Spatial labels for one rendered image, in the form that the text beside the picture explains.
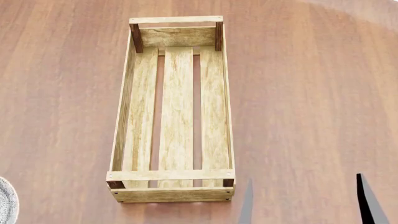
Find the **light wooden slatted crate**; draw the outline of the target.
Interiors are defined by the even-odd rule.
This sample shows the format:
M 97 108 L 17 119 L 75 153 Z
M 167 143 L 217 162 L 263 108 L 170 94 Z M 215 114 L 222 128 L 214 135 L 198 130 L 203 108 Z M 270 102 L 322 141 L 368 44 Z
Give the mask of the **light wooden slatted crate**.
M 109 191 L 119 203 L 231 200 L 222 16 L 130 18 Z

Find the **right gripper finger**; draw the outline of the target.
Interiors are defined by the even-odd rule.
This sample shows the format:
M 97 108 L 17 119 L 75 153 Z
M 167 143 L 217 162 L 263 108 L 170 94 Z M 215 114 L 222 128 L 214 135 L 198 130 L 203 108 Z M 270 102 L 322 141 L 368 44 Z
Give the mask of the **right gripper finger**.
M 362 224 L 390 224 L 362 173 L 356 174 L 356 191 Z
M 244 200 L 238 224 L 251 224 L 252 208 L 253 208 L 253 187 L 252 187 L 252 179 L 249 179 L 248 186 L 244 194 Z

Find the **grey speckled bowl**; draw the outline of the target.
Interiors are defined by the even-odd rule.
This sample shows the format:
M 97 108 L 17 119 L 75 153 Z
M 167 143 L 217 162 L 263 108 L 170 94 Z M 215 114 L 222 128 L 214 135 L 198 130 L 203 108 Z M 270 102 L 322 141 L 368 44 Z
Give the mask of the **grey speckled bowl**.
M 19 197 L 12 184 L 0 177 L 0 224 L 16 224 L 19 216 Z

